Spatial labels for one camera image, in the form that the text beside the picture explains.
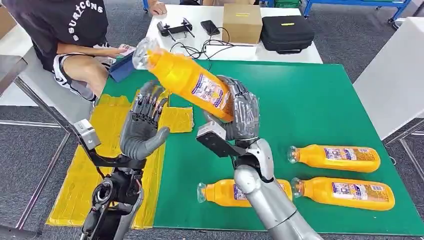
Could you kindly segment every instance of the bottle label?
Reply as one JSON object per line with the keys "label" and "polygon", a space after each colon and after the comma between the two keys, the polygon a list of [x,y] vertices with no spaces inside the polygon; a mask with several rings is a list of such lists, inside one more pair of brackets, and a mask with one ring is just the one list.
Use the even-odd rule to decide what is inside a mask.
{"label": "bottle label", "polygon": [[328,160],[372,161],[374,156],[368,148],[324,147]]}
{"label": "bottle label", "polygon": [[211,103],[215,108],[218,108],[224,100],[224,91],[221,86],[203,74],[200,74],[191,94]]}
{"label": "bottle label", "polygon": [[[286,192],[285,186],[280,184],[282,190]],[[246,195],[234,184],[234,199],[235,200],[247,200]]]}
{"label": "bottle label", "polygon": [[338,199],[353,199],[371,202],[388,202],[389,196],[384,186],[333,182],[332,195]]}

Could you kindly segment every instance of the yellow drink bottle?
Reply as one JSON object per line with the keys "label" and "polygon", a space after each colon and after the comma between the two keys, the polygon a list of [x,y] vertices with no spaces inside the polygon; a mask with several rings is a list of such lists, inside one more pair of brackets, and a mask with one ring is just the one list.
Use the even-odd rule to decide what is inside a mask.
{"label": "yellow drink bottle", "polygon": [[138,44],[132,62],[136,69],[147,68],[170,92],[222,120],[233,120],[227,85],[193,59],[170,53],[159,48],[156,41],[145,38]]}
{"label": "yellow drink bottle", "polygon": [[395,205],[392,190],[381,182],[329,177],[300,180],[295,177],[291,187],[295,198],[304,196],[321,204],[377,211],[386,211]]}
{"label": "yellow drink bottle", "polygon": [[[292,200],[290,183],[282,179],[277,179],[277,182],[288,198]],[[233,179],[223,179],[208,185],[199,183],[197,186],[197,200],[199,203],[203,203],[204,201],[214,202],[223,207],[252,207]]]}
{"label": "yellow drink bottle", "polygon": [[290,163],[304,163],[314,168],[371,173],[380,166],[380,156],[370,147],[309,145],[291,146],[287,152]]}

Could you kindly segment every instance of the hand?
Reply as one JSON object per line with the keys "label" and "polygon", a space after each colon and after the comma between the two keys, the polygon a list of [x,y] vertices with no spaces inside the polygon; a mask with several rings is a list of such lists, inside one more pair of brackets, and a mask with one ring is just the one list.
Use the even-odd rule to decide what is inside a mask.
{"label": "hand", "polygon": [[100,51],[99,56],[103,57],[111,57],[113,59],[116,59],[120,54],[125,53],[126,49],[118,49],[115,47],[106,47],[106,48],[98,48]]}
{"label": "hand", "polygon": [[158,122],[168,101],[163,98],[158,102],[163,91],[164,88],[153,81],[146,82],[126,116],[119,145],[122,153],[131,159],[145,159],[165,142],[170,133],[169,127],[158,131]]}
{"label": "hand", "polygon": [[233,101],[234,120],[223,123],[215,116],[204,112],[207,121],[215,121],[226,130],[226,140],[253,143],[259,137],[259,104],[256,96],[238,80],[226,76],[217,76],[226,84]]}
{"label": "hand", "polygon": [[149,4],[148,11],[152,15],[163,15],[167,13],[167,7],[161,1],[155,1],[152,4]]}

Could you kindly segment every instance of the white shorts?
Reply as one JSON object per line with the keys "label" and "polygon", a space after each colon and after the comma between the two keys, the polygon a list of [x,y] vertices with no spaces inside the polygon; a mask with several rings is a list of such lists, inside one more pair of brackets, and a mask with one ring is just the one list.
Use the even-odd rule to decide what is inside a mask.
{"label": "white shorts", "polygon": [[[102,44],[102,46],[96,45],[93,48],[109,48],[109,44],[105,43]],[[75,79],[72,79],[70,76],[66,74],[63,68],[63,64],[65,60],[70,56],[75,55],[86,55],[84,53],[80,52],[73,52],[73,53],[66,53],[66,54],[58,54],[54,58],[53,61],[53,73],[54,78],[56,82],[61,85],[62,87],[69,89],[71,92],[80,95],[81,97],[85,98],[88,101],[94,102],[97,97],[91,89],[87,86],[87,83],[84,81],[78,81]],[[105,57],[105,56],[93,56],[94,59],[99,61],[108,71],[109,68],[113,63],[116,62],[116,59],[113,59],[111,57]]]}

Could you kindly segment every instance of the green tabletop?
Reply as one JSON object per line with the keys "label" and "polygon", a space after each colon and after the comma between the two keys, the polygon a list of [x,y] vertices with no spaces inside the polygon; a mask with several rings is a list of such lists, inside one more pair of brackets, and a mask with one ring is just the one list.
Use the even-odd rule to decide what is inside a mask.
{"label": "green tabletop", "polygon": [[[198,62],[206,68],[210,64],[207,60]],[[396,203],[389,211],[294,199],[300,213],[317,232],[424,235],[424,223],[341,65],[212,61],[210,71],[241,80],[258,96],[260,136],[272,148],[274,174],[278,179],[349,178],[383,182],[393,190]],[[154,76],[149,72],[135,71],[121,83],[109,80],[104,93],[124,95],[131,101],[137,88],[151,79]],[[189,103],[173,95],[171,105],[186,107]],[[194,130],[171,134],[166,142],[153,226],[263,231],[252,208],[197,202],[199,182],[212,184],[231,179],[234,170],[229,158],[218,158],[195,140],[197,127],[205,120],[198,107],[193,111]],[[371,147],[380,155],[381,166],[373,173],[358,173],[287,161],[290,145],[309,144]]]}

